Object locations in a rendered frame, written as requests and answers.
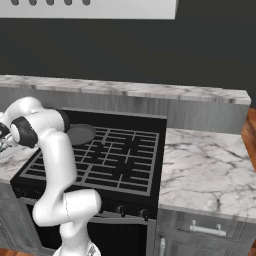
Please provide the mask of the black gas hob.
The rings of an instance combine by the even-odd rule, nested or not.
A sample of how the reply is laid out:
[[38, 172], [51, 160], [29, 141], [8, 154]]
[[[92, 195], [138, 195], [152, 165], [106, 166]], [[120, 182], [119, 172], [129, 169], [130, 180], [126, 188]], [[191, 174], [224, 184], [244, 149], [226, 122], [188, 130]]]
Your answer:
[[[91, 111], [59, 110], [66, 114], [69, 128], [74, 124], [91, 125], [94, 139], [73, 146], [76, 181], [69, 192], [94, 189], [103, 210], [127, 206], [131, 215], [138, 209], [157, 209], [167, 120], [164, 117], [103, 114]], [[18, 198], [36, 202], [46, 188], [46, 171], [41, 149], [11, 179]]]

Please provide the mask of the dark grey round pan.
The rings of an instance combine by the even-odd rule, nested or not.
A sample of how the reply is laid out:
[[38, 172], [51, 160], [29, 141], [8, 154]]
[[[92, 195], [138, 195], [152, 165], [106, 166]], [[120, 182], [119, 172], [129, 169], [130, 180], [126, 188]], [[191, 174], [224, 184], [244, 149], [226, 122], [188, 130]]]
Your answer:
[[74, 124], [70, 126], [67, 135], [73, 146], [80, 146], [91, 142], [96, 136], [96, 130], [91, 125]]

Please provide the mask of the white range hood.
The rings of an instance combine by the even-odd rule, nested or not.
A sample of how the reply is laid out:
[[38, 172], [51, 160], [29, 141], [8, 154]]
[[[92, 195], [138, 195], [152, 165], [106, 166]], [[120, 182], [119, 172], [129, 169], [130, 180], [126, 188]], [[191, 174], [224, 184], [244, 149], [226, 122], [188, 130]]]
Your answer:
[[0, 0], [0, 18], [174, 20], [179, 0]]

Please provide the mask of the grey cupboard door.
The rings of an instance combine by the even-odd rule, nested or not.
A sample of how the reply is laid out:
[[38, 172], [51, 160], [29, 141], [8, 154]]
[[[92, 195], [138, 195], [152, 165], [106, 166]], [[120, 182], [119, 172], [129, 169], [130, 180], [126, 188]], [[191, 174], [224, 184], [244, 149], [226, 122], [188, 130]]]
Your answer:
[[155, 254], [159, 256], [160, 239], [165, 238], [164, 256], [256, 256], [254, 245], [242, 245], [223, 238], [213, 238], [195, 233], [156, 231]]

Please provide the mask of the grey drawer front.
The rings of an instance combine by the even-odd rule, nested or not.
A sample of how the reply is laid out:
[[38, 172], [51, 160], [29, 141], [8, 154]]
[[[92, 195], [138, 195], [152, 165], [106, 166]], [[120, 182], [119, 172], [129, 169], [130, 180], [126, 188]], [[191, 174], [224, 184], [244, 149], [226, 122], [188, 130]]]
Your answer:
[[223, 219], [212, 216], [196, 215], [186, 213], [181, 224], [183, 231], [190, 231], [191, 221], [195, 220], [197, 226], [215, 229], [217, 224], [222, 226], [222, 229], [227, 233], [224, 238], [235, 239], [240, 236], [245, 224], [241, 221], [232, 219]]

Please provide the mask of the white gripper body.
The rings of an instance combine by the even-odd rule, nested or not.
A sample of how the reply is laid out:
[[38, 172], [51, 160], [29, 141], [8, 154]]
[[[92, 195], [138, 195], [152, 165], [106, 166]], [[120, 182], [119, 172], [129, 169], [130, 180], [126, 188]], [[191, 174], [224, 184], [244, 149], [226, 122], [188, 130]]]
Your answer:
[[0, 152], [5, 151], [9, 147], [9, 137], [0, 140]]

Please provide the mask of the black oven door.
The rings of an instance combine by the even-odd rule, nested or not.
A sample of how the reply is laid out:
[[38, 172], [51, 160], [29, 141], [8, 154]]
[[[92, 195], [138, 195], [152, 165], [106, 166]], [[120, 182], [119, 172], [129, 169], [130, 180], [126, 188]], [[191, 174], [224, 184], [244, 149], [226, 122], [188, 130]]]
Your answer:
[[[30, 231], [33, 232], [33, 238], [39, 253], [43, 256], [53, 256], [61, 246], [59, 226], [39, 227], [32, 218], [34, 203], [34, 200], [25, 203]], [[96, 217], [120, 218], [122, 216], [118, 212], [117, 207], [115, 207], [115, 212], [103, 210]], [[143, 218], [140, 214], [141, 210], [143, 208], [138, 209], [137, 215], [133, 216], [127, 207], [125, 217]], [[101, 256], [154, 256], [157, 209], [150, 208], [147, 210], [149, 211], [147, 225], [89, 222], [87, 224], [89, 237], [99, 248]]]

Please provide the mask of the grey cupboard run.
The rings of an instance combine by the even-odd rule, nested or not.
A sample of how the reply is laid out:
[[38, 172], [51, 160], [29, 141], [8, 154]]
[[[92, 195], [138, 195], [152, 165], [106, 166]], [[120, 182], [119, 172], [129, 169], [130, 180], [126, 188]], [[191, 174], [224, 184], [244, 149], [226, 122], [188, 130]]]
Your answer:
[[37, 250], [9, 184], [0, 183], [0, 215], [15, 249]]

